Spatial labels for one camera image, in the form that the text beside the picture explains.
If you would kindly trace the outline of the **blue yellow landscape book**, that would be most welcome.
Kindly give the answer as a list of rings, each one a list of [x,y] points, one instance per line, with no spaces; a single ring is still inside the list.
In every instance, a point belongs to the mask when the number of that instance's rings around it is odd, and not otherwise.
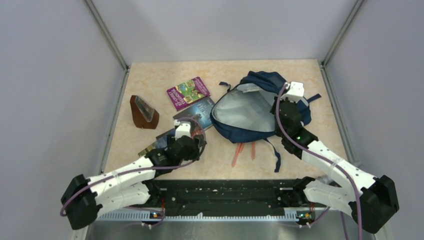
[[[153,149],[165,148],[167,146],[168,136],[174,136],[175,135],[175,131],[176,131],[175,129],[170,129],[170,130],[162,133],[161,135],[157,136],[156,137],[156,141],[154,141],[153,143],[151,143],[150,145],[148,145],[146,148],[144,148],[143,150],[141,150],[138,153],[138,156],[141,157],[141,156],[147,154],[148,152],[150,152]],[[191,135],[192,135],[192,137],[198,138],[202,144],[206,141],[203,132],[199,128],[196,128],[192,132]]]

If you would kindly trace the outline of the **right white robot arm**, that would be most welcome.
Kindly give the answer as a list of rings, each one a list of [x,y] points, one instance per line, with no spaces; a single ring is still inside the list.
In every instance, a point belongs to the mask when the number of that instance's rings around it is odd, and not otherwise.
[[[376,234],[399,211],[395,182],[387,175],[377,177],[365,172],[332,152],[302,125],[295,102],[277,96],[271,113],[275,116],[275,134],[281,137],[285,150],[320,169],[337,184],[302,178],[293,192],[297,205],[314,202],[334,208],[352,217],[370,234]]]

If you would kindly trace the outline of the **navy blue backpack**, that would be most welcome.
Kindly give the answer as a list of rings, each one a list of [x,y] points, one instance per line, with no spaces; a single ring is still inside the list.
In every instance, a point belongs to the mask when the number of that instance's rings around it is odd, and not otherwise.
[[[212,125],[234,144],[281,135],[274,115],[275,98],[285,83],[278,72],[249,71],[212,107]]]

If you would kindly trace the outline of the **dark blue book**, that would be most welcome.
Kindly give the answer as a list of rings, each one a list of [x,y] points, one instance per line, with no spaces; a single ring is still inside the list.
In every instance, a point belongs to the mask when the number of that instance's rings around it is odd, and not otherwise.
[[[195,102],[193,105],[174,115],[172,118],[174,120],[184,117],[193,118],[201,125],[203,130],[206,130],[212,126],[210,114],[214,105],[215,102],[208,96]]]

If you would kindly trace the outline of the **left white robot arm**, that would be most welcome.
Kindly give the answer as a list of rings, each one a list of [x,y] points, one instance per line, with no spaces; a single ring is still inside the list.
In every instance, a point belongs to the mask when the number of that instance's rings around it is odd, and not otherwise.
[[[79,174],[60,199],[59,215],[68,219],[73,230],[80,230],[114,210],[143,204],[154,207],[161,198],[155,178],[198,161],[206,144],[203,132],[169,135],[166,147],[155,148],[128,165],[91,177]]]

